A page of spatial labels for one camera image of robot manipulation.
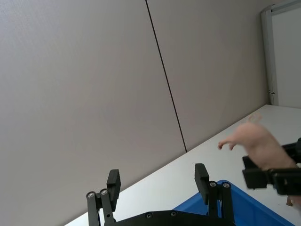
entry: gray wall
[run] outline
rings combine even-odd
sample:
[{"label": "gray wall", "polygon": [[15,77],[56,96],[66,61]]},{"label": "gray wall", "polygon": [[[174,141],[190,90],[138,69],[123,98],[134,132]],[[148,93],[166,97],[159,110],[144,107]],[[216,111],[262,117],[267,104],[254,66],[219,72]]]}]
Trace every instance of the gray wall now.
[{"label": "gray wall", "polygon": [[61,225],[110,169],[185,153],[144,1],[2,1],[0,28],[0,225]]},{"label": "gray wall", "polygon": [[268,102],[260,11],[278,0],[150,0],[187,149]]},{"label": "gray wall", "polygon": [[[61,225],[110,169],[124,188],[184,154],[144,1],[0,4],[1,225]],[[267,102],[268,4],[149,1],[189,149]]]}]

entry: black device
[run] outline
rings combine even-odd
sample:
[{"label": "black device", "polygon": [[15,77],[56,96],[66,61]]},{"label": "black device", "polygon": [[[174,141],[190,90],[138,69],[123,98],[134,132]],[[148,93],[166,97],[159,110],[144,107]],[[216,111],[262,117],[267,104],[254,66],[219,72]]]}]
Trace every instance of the black device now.
[{"label": "black device", "polygon": [[[301,138],[296,143],[282,147],[296,163],[301,163]],[[278,194],[301,195],[301,168],[261,170],[248,156],[243,157],[243,161],[243,174],[248,188],[266,188],[267,184],[271,184]]]},{"label": "black device", "polygon": [[[109,173],[107,188],[99,193],[86,195],[88,204],[89,226],[100,226],[99,209],[103,209],[105,226],[235,226],[231,197],[231,184],[217,184],[209,181],[208,172],[202,163],[195,165],[195,182],[198,191],[208,206],[206,215],[166,210],[147,212],[119,222],[113,217],[120,192],[120,175],[118,169]],[[222,216],[218,216],[218,201]]]}]

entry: blue bin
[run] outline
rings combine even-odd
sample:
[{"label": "blue bin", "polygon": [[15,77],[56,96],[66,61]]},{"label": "blue bin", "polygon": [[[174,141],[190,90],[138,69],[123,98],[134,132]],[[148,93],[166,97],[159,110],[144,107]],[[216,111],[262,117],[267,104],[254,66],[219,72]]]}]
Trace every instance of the blue bin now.
[{"label": "blue bin", "polygon": [[[230,183],[226,180],[220,180],[218,184],[222,182]],[[232,185],[232,202],[237,226],[294,226],[232,183],[230,184]],[[204,204],[202,196],[197,193],[177,206],[175,210],[205,215],[207,206]]]}]

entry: white table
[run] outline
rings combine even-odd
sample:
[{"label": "white table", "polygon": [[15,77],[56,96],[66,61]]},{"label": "white table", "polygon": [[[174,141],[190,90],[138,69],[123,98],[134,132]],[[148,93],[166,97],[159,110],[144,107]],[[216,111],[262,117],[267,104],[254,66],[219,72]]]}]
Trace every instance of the white table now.
[{"label": "white table", "polygon": [[[280,144],[293,143],[301,137],[301,109],[265,105],[256,112],[263,117],[261,124],[271,131]],[[301,226],[300,212],[286,206],[286,196],[277,195],[271,187],[255,191],[247,189],[241,172],[244,168],[242,157],[246,155],[242,147],[237,146],[233,151],[229,151],[228,147],[218,150],[218,142],[243,121],[246,118],[122,191],[114,218],[120,221],[148,211],[173,209],[198,192],[194,181],[194,165],[203,163],[210,180],[225,179],[232,182],[291,223]],[[87,213],[67,226],[88,226]]]}]

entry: screw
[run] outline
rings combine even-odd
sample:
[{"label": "screw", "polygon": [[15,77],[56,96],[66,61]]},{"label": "screw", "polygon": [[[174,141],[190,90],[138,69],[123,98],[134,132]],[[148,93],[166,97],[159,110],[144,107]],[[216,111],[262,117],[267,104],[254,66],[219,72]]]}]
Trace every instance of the screw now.
[{"label": "screw", "polygon": [[150,218],[152,218],[152,213],[148,213],[148,214],[146,214],[146,218],[147,218],[147,219],[150,219]]},{"label": "screw", "polygon": [[92,198],[94,196],[94,193],[93,192],[90,192],[89,194],[88,194],[88,197],[89,198]]},{"label": "screw", "polygon": [[226,188],[230,187],[230,185],[228,183],[224,183],[223,186]]},{"label": "screw", "polygon": [[101,194],[107,194],[108,193],[108,190],[104,189],[102,190]]}]

